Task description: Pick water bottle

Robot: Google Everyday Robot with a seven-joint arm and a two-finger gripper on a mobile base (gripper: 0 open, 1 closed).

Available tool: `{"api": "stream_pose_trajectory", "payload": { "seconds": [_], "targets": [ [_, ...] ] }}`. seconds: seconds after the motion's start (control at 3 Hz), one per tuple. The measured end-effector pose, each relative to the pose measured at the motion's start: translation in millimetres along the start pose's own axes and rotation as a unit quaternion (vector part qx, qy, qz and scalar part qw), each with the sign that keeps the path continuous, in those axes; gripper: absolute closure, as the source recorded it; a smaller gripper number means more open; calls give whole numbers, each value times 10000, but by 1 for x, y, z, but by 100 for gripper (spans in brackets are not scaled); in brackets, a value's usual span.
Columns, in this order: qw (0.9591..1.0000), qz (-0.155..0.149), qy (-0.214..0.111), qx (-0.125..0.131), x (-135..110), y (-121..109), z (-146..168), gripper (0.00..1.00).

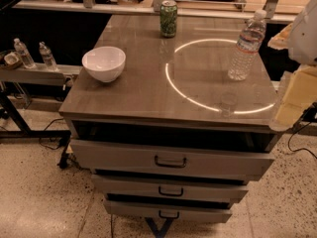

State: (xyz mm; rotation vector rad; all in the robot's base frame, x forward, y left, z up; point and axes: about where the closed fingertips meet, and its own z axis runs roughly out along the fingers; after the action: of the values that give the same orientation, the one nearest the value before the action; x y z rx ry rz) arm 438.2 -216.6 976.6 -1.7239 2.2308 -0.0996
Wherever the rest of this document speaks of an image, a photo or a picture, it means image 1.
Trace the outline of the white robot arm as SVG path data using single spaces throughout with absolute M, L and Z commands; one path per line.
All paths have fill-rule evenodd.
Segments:
M 317 0 L 310 0 L 293 21 L 288 55 L 301 64 L 317 64 Z

